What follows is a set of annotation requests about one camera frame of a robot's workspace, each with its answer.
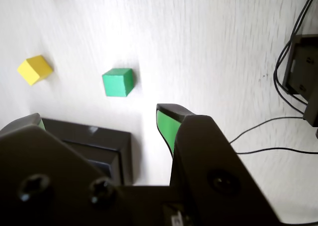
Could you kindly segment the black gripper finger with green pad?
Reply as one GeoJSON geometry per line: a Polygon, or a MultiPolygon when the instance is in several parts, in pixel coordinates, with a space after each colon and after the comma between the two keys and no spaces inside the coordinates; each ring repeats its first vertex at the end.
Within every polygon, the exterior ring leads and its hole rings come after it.
{"type": "Polygon", "coordinates": [[[179,124],[172,176],[178,176],[196,226],[278,226],[280,221],[215,121],[178,104],[156,115],[179,124]]]}

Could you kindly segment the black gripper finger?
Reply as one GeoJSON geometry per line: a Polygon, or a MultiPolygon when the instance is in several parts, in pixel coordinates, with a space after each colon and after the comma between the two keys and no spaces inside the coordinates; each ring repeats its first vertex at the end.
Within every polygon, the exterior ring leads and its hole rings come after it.
{"type": "Polygon", "coordinates": [[[0,135],[3,226],[127,226],[130,216],[102,171],[35,124],[0,135]]]}

